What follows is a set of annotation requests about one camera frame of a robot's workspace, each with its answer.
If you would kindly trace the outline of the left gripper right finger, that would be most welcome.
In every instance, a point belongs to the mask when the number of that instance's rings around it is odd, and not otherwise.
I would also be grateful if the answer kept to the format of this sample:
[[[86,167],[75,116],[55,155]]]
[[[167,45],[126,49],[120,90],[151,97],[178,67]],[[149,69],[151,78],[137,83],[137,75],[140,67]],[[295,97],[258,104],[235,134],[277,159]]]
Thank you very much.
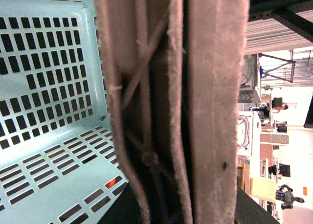
[[[237,103],[250,0],[187,0],[188,128],[196,224],[234,222]]]

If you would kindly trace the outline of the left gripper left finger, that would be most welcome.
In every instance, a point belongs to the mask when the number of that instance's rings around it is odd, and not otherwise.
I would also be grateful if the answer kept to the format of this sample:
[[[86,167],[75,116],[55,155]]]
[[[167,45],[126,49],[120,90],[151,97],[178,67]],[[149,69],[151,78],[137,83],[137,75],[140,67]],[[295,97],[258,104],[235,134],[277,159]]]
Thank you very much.
[[[113,143],[144,224],[190,224],[183,0],[94,0]]]

